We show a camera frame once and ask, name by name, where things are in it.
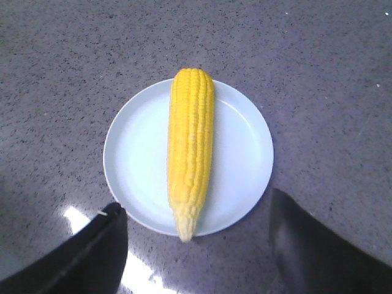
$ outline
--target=white plate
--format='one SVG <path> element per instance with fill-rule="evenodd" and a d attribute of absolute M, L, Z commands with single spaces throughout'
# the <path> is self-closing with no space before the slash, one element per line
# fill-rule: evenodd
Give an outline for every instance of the white plate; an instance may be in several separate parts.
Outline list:
<path fill-rule="evenodd" d="M 145 227 L 177 236 L 167 200 L 167 129 L 173 79 L 136 94 L 113 120 L 104 170 L 114 198 Z M 247 214 L 263 195 L 273 166 L 270 130 L 255 105 L 219 81 L 211 178 L 197 236 L 222 230 Z"/>

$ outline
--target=granite surface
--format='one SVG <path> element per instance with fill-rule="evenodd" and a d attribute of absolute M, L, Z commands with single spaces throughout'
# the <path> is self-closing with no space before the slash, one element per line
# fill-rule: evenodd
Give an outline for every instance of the granite surface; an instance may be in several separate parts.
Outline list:
<path fill-rule="evenodd" d="M 71 235 L 69 206 L 93 217 L 113 201 L 102 168 L 111 121 L 182 67 L 253 101 L 274 170 L 244 219 L 187 245 L 129 218 L 130 252 L 161 279 L 146 283 L 283 293 L 267 236 L 272 187 L 392 265 L 391 2 L 221 2 L 0 2 L 0 257 L 11 259 L 1 276 Z M 144 293 L 119 292 L 131 291 Z"/>

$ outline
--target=gray speckled countertop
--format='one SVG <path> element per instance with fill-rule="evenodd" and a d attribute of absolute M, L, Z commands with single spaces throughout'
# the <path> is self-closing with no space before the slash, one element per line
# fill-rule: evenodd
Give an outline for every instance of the gray speckled countertop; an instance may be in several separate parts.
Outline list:
<path fill-rule="evenodd" d="M 271 187 L 392 265 L 391 28 L 387 0 L 2 1 L 2 275 L 71 235 L 69 206 L 93 217 L 113 201 L 102 168 L 112 119 L 182 67 L 202 67 L 248 96 L 276 158 L 262 200 L 219 233 L 183 245 L 129 219 L 130 252 L 165 288 L 276 286 Z"/>

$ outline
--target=yellow corn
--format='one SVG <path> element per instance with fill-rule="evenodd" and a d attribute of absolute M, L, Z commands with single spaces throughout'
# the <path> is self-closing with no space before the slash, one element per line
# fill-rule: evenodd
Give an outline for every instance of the yellow corn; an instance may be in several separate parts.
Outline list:
<path fill-rule="evenodd" d="M 171 86 L 168 198 L 183 242 L 192 239 L 206 198 L 213 118 L 213 80 L 201 69 L 181 69 Z"/>

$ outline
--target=corn on the cob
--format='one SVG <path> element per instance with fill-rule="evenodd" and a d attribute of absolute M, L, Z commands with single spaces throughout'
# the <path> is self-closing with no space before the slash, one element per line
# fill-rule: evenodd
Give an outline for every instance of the corn on the cob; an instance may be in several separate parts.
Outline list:
<path fill-rule="evenodd" d="M 201 69 L 181 69 L 171 86 L 168 197 L 183 242 L 192 239 L 206 198 L 213 118 L 213 80 Z"/>

